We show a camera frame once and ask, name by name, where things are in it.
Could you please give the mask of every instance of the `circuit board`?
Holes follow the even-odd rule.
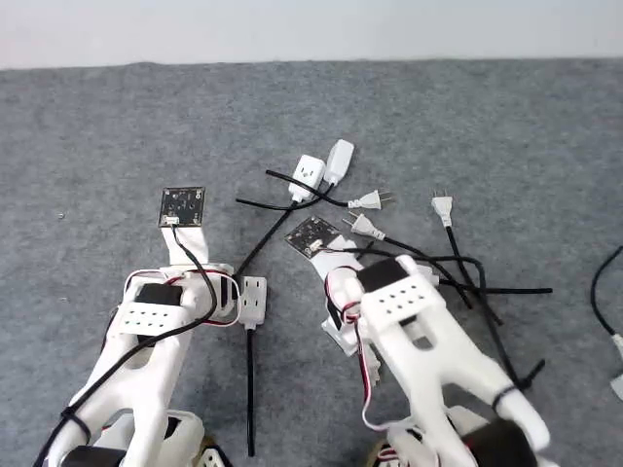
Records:
[[[306,258],[311,259],[338,236],[340,232],[327,221],[311,216],[289,233],[285,241]]]
[[[203,218],[204,187],[165,188],[160,207],[160,227],[199,227]]]

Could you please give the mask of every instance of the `white wall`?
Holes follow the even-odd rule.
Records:
[[[0,68],[623,56],[623,0],[0,0]]]

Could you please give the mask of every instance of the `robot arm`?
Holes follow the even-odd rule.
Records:
[[[319,253],[312,262],[322,264],[323,256],[333,256],[333,264],[339,257],[348,258]],[[431,282],[435,280],[431,281],[429,269],[409,256],[366,269],[354,265],[350,257],[348,268],[333,269],[325,278],[329,302],[342,322],[335,326],[330,318],[323,328],[347,354],[372,344],[409,400],[419,439],[409,434],[404,422],[394,423],[387,432],[403,464],[554,465],[536,454],[550,441],[540,415],[462,330]],[[497,419],[487,422],[467,409],[448,409],[442,388],[449,383],[492,406]]]

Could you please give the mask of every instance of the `white power adapter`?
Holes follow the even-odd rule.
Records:
[[[292,178],[317,189],[322,181],[324,169],[325,164],[323,160],[303,154],[296,165]],[[294,183],[290,183],[288,192],[292,195],[292,200],[297,202],[306,201],[312,197],[311,192]]]
[[[354,152],[354,145],[345,139],[339,139],[331,148],[327,169],[324,171],[324,181],[337,185],[347,174],[350,159]]]

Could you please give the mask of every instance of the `white plastic bracket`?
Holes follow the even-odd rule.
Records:
[[[186,256],[186,253],[177,245],[173,237],[171,227],[161,228],[168,248],[168,260],[172,266],[191,265],[193,262]],[[175,230],[177,238],[188,248],[199,260],[202,265],[209,263],[207,252],[207,241],[203,235],[201,227],[180,227]]]

